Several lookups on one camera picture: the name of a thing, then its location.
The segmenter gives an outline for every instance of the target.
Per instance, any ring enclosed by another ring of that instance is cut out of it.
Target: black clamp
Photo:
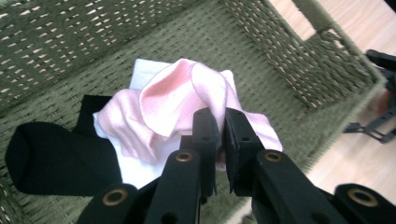
[[[209,109],[194,114],[192,136],[183,136],[160,178],[140,190],[117,184],[95,196],[78,224],[192,224],[216,192],[215,162],[226,153],[230,189],[252,197],[258,223],[394,223],[396,207],[371,189],[339,186],[334,195],[316,188],[284,153],[265,149],[245,115],[227,108],[219,136]]]
[[[388,111],[379,118],[371,121],[367,126],[362,126],[358,122],[349,123],[344,133],[364,133],[379,141],[382,144],[388,143],[396,136],[396,128],[388,133],[381,133],[378,128],[396,116],[396,57],[382,52],[369,49],[366,52],[367,58],[378,67],[384,78],[387,79],[385,88],[393,95],[389,99]]]

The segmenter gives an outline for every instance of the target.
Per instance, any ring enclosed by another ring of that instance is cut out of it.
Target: wicker basket
[[[234,72],[247,111],[267,115],[285,152],[307,171],[383,85],[314,0],[294,0],[316,33],[303,41],[268,0],[1,0],[0,220],[73,223],[90,198],[32,196],[3,160],[15,128],[33,120],[72,129],[83,94],[128,87],[134,59],[184,57]],[[219,195],[202,223],[221,223],[245,200]]]

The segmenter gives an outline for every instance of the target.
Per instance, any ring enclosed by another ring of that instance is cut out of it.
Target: pink fabric
[[[125,156],[156,162],[158,141],[176,133],[191,134],[192,115],[209,107],[219,130],[225,108],[244,112],[266,148],[282,146],[264,115],[243,111],[231,71],[217,72],[194,61],[181,59],[163,69],[142,90],[117,92],[98,113],[102,129],[120,139]]]

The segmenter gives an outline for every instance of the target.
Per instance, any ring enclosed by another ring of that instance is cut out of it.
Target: wooden floor
[[[302,39],[315,32],[291,0],[270,1]],[[376,49],[396,55],[396,13],[385,1],[318,1],[361,51]],[[377,98],[352,121],[367,124],[375,119]],[[394,128],[396,118],[381,127],[381,131]],[[317,187],[330,193],[337,185],[357,183],[396,204],[396,139],[382,145],[361,133],[342,134],[307,176]],[[247,204],[229,223],[238,223],[249,209]]]

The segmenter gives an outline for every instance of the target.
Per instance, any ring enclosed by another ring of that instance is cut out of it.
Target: black sock
[[[46,122],[19,126],[6,154],[15,187],[30,194],[92,196],[121,183],[114,147],[93,128],[92,113],[109,99],[84,96],[73,132]]]

